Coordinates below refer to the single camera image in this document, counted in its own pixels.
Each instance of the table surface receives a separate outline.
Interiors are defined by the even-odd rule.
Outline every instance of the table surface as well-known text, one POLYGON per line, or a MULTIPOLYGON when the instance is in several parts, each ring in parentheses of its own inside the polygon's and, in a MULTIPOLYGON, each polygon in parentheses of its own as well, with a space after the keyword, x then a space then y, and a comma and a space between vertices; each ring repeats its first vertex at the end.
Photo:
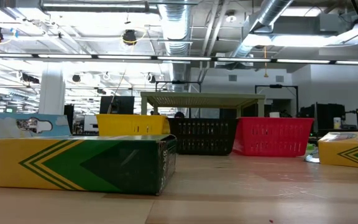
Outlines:
POLYGON ((0 188, 0 223, 358 223, 358 168, 178 156, 163 195, 0 188))
POLYGON ((184 108, 238 108, 265 99, 265 95, 258 94, 141 92, 140 95, 147 97, 152 106, 184 108))

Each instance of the storage basket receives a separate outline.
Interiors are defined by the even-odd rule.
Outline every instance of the storage basket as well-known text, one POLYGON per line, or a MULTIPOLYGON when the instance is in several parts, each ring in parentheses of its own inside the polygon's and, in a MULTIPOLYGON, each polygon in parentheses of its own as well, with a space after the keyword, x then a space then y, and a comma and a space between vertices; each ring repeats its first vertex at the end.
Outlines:
POLYGON ((179 154, 224 156, 232 151, 237 119, 169 118, 179 154))
POLYGON ((97 114, 100 136, 170 134, 166 116, 97 114))
POLYGON ((303 156, 311 118, 239 118, 233 151, 245 156, 303 156))

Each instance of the white wall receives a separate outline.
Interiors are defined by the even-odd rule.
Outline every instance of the white wall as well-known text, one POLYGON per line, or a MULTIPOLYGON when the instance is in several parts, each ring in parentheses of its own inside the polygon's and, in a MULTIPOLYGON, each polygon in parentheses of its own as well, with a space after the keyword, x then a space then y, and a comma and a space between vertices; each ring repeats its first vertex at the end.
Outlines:
MULTIPOLYGON (((358 66, 308 65, 292 74, 299 86, 300 106, 315 102, 338 103, 347 111, 358 108, 358 66)), ((348 114, 346 123, 357 124, 356 115, 348 114)))
MULTIPOLYGON (((197 81, 198 68, 192 68, 191 80, 197 81)), ((268 78, 265 78, 265 70, 233 70, 211 68, 208 70, 204 82, 203 93, 255 93, 255 85, 292 85, 291 74, 285 69, 267 70, 268 78), (229 75, 237 75, 236 82, 229 82, 229 75), (284 76, 283 83, 276 82, 276 75, 284 76)), ((260 94, 266 95, 267 99, 293 99, 294 96, 285 88, 269 89, 265 88, 260 94)))

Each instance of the air duct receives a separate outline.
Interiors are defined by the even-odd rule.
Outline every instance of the air duct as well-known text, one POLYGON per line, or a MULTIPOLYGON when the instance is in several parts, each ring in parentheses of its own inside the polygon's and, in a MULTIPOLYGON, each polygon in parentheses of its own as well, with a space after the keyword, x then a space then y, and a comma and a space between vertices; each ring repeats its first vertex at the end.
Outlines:
POLYGON ((255 29, 272 26, 293 0, 265 0, 257 13, 247 18, 244 24, 244 40, 232 53, 232 57, 246 57, 253 46, 247 43, 247 35, 255 29))
MULTIPOLYGON (((188 40, 190 25, 190 6, 187 5, 159 5, 158 9, 162 17, 162 29, 164 39, 173 40, 166 42, 167 54, 171 56, 187 56, 189 45, 181 40, 188 40)), ((170 75, 173 81, 184 81, 190 74, 190 65, 187 63, 172 63, 170 75)), ((183 91, 183 86, 174 85, 174 91, 183 91)))

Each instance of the white column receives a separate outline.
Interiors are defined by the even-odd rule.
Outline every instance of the white column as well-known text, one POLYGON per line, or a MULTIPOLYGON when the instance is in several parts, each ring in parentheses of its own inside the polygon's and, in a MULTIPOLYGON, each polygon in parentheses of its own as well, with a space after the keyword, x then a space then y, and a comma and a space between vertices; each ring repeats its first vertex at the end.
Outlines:
POLYGON ((63 114, 65 88, 62 64, 45 62, 45 68, 42 71, 39 113, 63 114))

